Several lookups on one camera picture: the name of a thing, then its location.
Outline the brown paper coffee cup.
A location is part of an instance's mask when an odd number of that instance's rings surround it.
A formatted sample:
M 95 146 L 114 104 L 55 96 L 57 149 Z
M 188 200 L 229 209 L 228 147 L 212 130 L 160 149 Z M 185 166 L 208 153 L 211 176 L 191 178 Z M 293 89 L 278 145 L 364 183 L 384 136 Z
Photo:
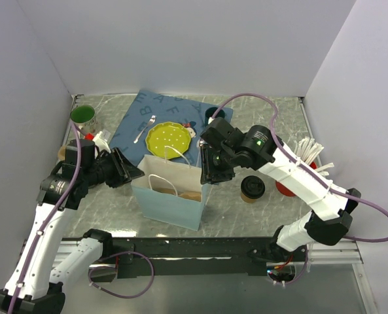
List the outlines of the brown paper coffee cup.
M 263 196 L 263 193 L 255 193 L 255 194 L 250 194 L 248 191 L 241 191 L 240 193 L 241 199 L 245 203 L 255 203 L 258 199 L 260 199 Z

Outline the brown cardboard cup carrier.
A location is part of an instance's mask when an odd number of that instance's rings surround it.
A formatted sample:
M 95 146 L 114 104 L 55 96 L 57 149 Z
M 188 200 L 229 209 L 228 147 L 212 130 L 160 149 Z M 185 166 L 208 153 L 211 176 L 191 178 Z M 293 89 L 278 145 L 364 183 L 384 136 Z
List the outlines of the brown cardboard cup carrier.
M 170 188 L 157 188 L 154 191 L 163 193 L 163 194 L 171 194 L 174 196 L 178 196 L 180 198 L 184 198 L 186 200 L 198 201 L 201 202 L 202 194 L 200 192 L 186 191 L 186 192 L 176 192 Z

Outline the light blue paper bag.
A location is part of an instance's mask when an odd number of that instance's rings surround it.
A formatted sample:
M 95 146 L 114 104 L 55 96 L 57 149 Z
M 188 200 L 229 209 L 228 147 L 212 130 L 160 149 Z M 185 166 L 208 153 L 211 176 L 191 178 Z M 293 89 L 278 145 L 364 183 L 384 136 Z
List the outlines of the light blue paper bag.
M 153 155 L 144 155 L 138 168 L 145 172 L 145 176 L 134 179 L 131 187 L 143 216 L 189 230 L 199 230 L 209 192 L 209 186 L 200 182 L 202 170 L 188 159 L 177 163 Z M 159 193 L 154 191 L 157 188 L 200 192 L 202 200 L 198 202 Z

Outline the black plastic cup lid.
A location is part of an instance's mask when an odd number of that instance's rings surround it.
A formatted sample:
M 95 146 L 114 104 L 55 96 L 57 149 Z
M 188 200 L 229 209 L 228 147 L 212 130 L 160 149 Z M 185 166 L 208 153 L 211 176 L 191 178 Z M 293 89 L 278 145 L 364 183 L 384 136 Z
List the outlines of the black plastic cup lid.
M 250 194 L 265 193 L 266 187 L 262 179 L 257 176 L 250 175 L 244 178 L 241 182 L 241 191 L 248 191 Z

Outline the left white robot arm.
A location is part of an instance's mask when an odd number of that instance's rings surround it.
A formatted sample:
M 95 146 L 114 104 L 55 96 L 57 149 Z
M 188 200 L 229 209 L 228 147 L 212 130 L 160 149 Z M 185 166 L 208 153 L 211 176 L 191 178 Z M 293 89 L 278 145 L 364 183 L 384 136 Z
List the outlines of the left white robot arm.
M 0 289 L 2 313 L 60 313 L 65 291 L 89 266 L 114 255 L 111 233 L 90 229 L 58 266 L 54 260 L 63 233 L 90 188 L 118 188 L 144 176 L 120 151 L 101 150 L 93 141 L 72 140 L 41 182 L 30 235 L 13 274 Z

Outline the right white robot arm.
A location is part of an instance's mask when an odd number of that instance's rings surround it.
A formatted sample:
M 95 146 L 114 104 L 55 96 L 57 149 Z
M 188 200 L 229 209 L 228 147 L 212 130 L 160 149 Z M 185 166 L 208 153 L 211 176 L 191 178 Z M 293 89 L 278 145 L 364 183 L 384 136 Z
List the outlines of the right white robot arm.
M 310 207 L 301 219 L 277 229 L 270 245 L 276 260 L 286 260 L 297 248 L 311 242 L 333 246 L 349 231 L 352 211 L 358 205 L 354 188 L 330 191 L 332 181 L 323 178 L 300 160 L 264 126 L 243 133 L 225 119 L 216 118 L 200 135 L 201 183 L 218 184 L 234 177 L 234 168 L 253 169 L 285 186 Z

